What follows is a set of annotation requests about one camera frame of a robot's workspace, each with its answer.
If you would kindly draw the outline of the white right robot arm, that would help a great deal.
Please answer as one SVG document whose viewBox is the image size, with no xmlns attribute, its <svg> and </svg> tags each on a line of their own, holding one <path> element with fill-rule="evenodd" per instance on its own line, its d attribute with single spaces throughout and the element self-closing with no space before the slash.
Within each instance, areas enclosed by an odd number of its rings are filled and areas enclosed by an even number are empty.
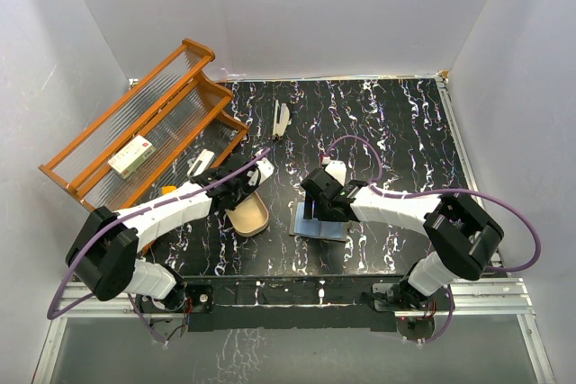
<svg viewBox="0 0 576 384">
<path fill-rule="evenodd" d="M 301 187 L 306 219 L 381 222 L 428 238 L 433 252 L 413 264 L 399 283 L 371 295 L 400 308 L 424 308 L 439 289 L 457 279 L 479 280 L 504 237 L 500 225 L 463 192 L 410 198 L 364 181 L 341 184 L 323 168 L 308 174 Z"/>
</svg>

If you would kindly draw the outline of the black right arm base motor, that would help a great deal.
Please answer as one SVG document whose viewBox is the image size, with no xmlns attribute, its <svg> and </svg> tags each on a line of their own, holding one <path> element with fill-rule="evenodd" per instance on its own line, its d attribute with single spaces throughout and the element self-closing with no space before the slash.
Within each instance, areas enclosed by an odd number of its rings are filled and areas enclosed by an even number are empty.
<svg viewBox="0 0 576 384">
<path fill-rule="evenodd" d="M 445 288 L 425 295 L 405 281 L 377 282 L 361 292 L 359 303 L 383 315 L 391 331 L 433 329 L 438 312 L 449 310 L 450 300 L 444 295 Z"/>
</svg>

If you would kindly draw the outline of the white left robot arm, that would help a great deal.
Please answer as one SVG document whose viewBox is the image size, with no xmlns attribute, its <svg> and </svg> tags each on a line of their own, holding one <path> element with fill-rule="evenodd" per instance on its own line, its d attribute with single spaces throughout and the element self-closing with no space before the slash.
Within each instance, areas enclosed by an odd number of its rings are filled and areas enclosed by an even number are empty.
<svg viewBox="0 0 576 384">
<path fill-rule="evenodd" d="M 267 159 L 232 176 L 224 166 L 190 178 L 175 191 L 123 210 L 93 210 L 70 247 L 66 264 L 101 301 L 121 293 L 154 299 L 175 311 L 185 303 L 185 283 L 175 271 L 140 256 L 160 237 L 213 213 L 234 210 L 274 172 Z"/>
</svg>

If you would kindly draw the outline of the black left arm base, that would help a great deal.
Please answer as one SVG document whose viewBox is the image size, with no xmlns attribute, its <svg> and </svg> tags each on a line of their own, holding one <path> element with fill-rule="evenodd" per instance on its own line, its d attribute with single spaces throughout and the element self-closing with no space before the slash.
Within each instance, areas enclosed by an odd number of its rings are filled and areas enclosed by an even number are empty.
<svg viewBox="0 0 576 384">
<path fill-rule="evenodd" d="M 155 342 L 164 348 L 178 335 L 189 332 L 196 315 L 211 314 L 214 304 L 214 288 L 209 284 L 177 284 L 175 293 L 165 299 L 153 299 L 150 296 L 137 295 L 132 301 L 133 311 L 143 317 L 146 327 Z M 173 318 L 154 317 L 158 314 L 178 315 L 180 323 L 174 329 L 162 333 L 155 328 L 156 324 L 170 324 Z"/>
</svg>

